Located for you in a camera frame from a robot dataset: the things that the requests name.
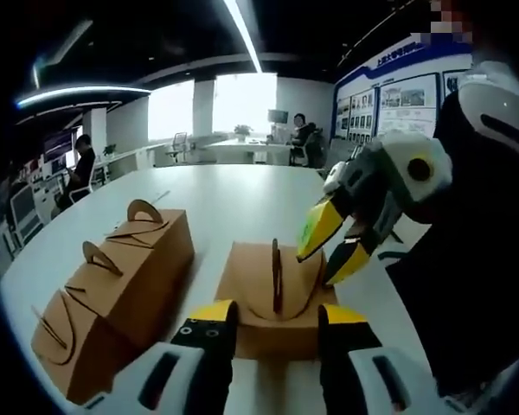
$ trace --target robotic hand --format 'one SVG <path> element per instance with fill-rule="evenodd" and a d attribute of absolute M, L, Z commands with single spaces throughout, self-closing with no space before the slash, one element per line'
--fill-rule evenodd
<path fill-rule="evenodd" d="M 323 284 L 344 280 L 367 264 L 402 213 L 452 183 L 452 161 L 440 141 L 420 133 L 376 137 L 354 160 L 337 163 L 324 184 L 325 197 L 310 211 L 298 244 L 309 258 L 355 216 L 365 226 L 347 235 L 329 258 Z"/>
<path fill-rule="evenodd" d="M 335 304 L 318 309 L 320 383 L 328 415 L 475 415 L 448 397 L 419 363 L 384 348 L 368 321 Z M 233 379 L 238 308 L 232 300 L 202 307 L 170 343 L 159 342 L 119 372 L 73 415 L 225 413 Z"/>

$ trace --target potted plant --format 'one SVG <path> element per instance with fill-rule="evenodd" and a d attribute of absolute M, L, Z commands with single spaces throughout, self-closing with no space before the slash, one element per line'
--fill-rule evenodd
<path fill-rule="evenodd" d="M 250 131 L 252 128 L 248 125 L 238 124 L 234 127 L 234 135 L 239 139 L 239 141 L 244 141 L 246 137 L 250 135 Z"/>
<path fill-rule="evenodd" d="M 104 154 L 105 158 L 110 158 L 113 156 L 113 153 L 115 152 L 115 146 L 116 144 L 110 144 L 104 148 L 104 151 L 102 151 L 102 153 Z"/>

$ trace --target white table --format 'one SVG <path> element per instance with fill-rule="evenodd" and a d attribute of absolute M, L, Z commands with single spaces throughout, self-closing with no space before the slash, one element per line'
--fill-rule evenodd
<path fill-rule="evenodd" d="M 250 153 L 266 152 L 267 162 L 278 166 L 287 166 L 290 159 L 290 145 L 267 144 L 265 139 L 246 137 L 244 141 L 238 138 L 221 141 L 204 147 L 212 150 L 218 164 L 250 163 Z"/>
<path fill-rule="evenodd" d="M 84 240 L 100 243 L 126 218 L 133 199 L 157 208 L 184 208 L 195 245 L 193 284 L 176 329 L 191 310 L 211 303 L 234 240 L 296 245 L 306 213 L 322 195 L 323 182 L 311 169 L 252 166 L 176 166 L 136 171 L 85 197 L 58 216 L 19 254 L 0 284 L 11 326 L 31 367 L 64 410 L 73 407 L 35 358 L 30 341 L 36 319 L 55 290 L 83 262 Z M 325 248 L 342 240 L 346 222 Z M 402 348 L 428 367 L 413 325 L 381 264 L 372 263 L 336 289 L 341 304 L 367 316 L 388 346 Z M 317 361 L 266 364 L 235 359 L 226 414 L 324 413 Z"/>
<path fill-rule="evenodd" d="M 94 169 L 111 169 L 113 167 L 112 164 L 116 163 L 116 169 L 112 172 L 114 174 L 113 179 L 124 176 L 134 170 L 151 169 L 155 164 L 156 149 L 164 146 L 165 143 L 151 144 L 114 156 L 100 156 L 100 161 L 94 164 Z"/>

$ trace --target led light strip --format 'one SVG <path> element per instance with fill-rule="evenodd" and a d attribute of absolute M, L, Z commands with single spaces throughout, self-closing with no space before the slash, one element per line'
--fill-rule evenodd
<path fill-rule="evenodd" d="M 260 61 L 258 60 L 258 55 L 256 54 L 256 49 L 253 48 L 252 38 L 250 37 L 250 34 L 248 33 L 248 29 L 246 27 L 246 24 L 244 23 L 244 19 L 242 18 L 242 14 L 240 13 L 240 9 L 239 9 L 238 4 L 236 3 L 236 0 L 223 0 L 223 1 L 225 2 L 225 5 L 227 6 L 229 13 L 231 14 L 231 17 L 234 20 L 234 24 L 236 24 L 236 27 L 240 32 L 240 36 L 242 36 L 242 40 L 244 41 L 244 44 L 246 45 L 246 49 L 248 49 L 250 58 L 252 58 L 252 63 L 253 63 L 253 66 L 256 68 L 256 72 L 261 73 L 261 65 L 259 64 Z"/>
<path fill-rule="evenodd" d="M 73 93 L 96 93 L 96 92 L 128 92 L 128 93 L 151 93 L 151 91 L 147 89 L 140 88 L 131 88 L 128 86 L 74 86 L 71 88 L 63 88 L 56 89 L 55 91 L 48 91 L 46 93 L 39 93 L 33 95 L 32 97 L 28 97 L 25 99 L 21 99 L 17 101 L 17 107 L 23 108 L 30 104 L 34 104 L 36 102 L 40 102 L 46 99 L 51 99 L 54 97 L 58 97 L 61 95 L 70 95 Z"/>

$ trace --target brown cardboard box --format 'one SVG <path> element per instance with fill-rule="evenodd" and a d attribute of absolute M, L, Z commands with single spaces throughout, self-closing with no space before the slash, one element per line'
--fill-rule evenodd
<path fill-rule="evenodd" d="M 216 299 L 233 299 L 239 305 L 236 356 L 248 359 L 284 358 L 308 360 L 317 357 L 317 308 L 336 303 L 333 288 L 322 288 L 326 265 L 322 252 L 302 264 L 296 248 L 279 246 L 282 307 L 274 312 L 273 247 L 233 243 Z"/>
<path fill-rule="evenodd" d="M 61 291 L 48 303 L 31 347 L 50 379 L 79 405 L 110 392 L 114 375 L 138 356 L 103 318 Z"/>
<path fill-rule="evenodd" d="M 145 201 L 133 201 L 127 216 L 100 248 L 83 244 L 86 263 L 65 288 L 144 349 L 170 320 L 194 247 L 183 210 L 157 211 Z"/>

